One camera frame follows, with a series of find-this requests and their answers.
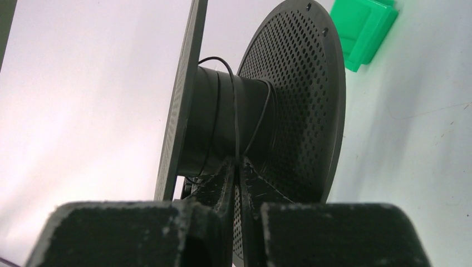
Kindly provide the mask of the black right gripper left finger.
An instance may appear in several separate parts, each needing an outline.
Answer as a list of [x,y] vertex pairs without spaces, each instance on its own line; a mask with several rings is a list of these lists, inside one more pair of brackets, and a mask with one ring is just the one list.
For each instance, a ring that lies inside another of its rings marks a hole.
[[47,220],[27,266],[231,266],[235,163],[183,200],[69,202]]

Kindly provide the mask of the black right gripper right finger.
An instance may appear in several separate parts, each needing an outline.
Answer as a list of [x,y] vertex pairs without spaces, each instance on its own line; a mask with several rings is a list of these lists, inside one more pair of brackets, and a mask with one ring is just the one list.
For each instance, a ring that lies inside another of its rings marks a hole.
[[244,158],[244,266],[430,266],[409,217],[387,203],[292,202]]

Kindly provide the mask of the dark grey cable spool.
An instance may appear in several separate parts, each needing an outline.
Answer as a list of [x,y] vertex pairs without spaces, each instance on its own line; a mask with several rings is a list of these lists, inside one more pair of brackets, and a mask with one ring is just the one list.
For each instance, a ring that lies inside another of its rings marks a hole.
[[200,59],[207,1],[192,1],[166,123],[155,199],[183,200],[234,160],[233,255],[241,250],[244,158],[292,202],[322,204],[333,183],[346,82],[333,20],[316,1],[284,1],[254,34],[238,72]]

